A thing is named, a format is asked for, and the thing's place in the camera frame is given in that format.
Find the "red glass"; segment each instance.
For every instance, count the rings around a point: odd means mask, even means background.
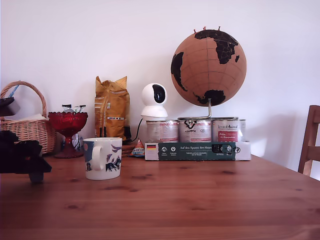
[[[82,151],[76,151],[72,145],[72,136],[79,132],[87,122],[86,112],[49,112],[49,122],[60,134],[65,136],[63,151],[54,155],[57,159],[72,159],[84,155]]]

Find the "mug handle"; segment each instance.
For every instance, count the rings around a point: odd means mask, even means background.
[[[101,171],[104,169],[103,159],[101,157],[101,146],[95,146],[92,150],[92,169],[95,171]]]

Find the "tin can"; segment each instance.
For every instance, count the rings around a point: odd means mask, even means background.
[[[214,142],[244,142],[245,130],[245,119],[212,121],[212,139]]]
[[[177,143],[178,121],[146,121],[146,131],[149,143]]]
[[[210,143],[211,120],[180,120],[179,141],[181,143]]]

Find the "white security camera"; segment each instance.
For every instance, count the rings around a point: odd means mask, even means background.
[[[167,101],[167,91],[159,83],[150,83],[142,90],[142,101],[145,105],[141,116],[146,121],[166,120],[168,113],[163,107]]]

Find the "mug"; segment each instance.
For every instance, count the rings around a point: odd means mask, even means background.
[[[95,137],[83,140],[85,176],[90,180],[119,177],[122,138]]]

